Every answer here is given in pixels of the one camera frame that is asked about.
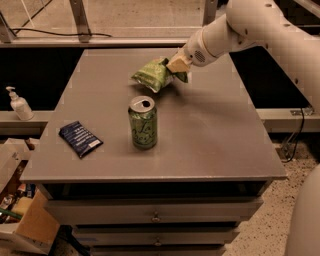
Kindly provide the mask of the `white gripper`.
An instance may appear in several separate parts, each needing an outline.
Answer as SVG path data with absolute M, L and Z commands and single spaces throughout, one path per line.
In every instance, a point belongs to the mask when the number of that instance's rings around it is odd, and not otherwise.
M 191 65 L 203 67 L 217 59 L 218 54 L 209 50 L 205 41 L 205 32 L 201 29 L 188 39 L 176 56 L 169 60 L 166 67 L 172 73 L 188 72 Z

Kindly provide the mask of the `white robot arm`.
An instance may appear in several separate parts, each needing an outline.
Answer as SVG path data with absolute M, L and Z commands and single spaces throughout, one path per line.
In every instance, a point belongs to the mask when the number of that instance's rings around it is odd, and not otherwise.
M 254 45 L 268 51 L 320 112 L 320 39 L 291 24 L 273 0 L 229 0 L 226 13 L 193 34 L 167 67 L 187 72 Z M 300 188 L 284 256 L 320 256 L 320 166 Z

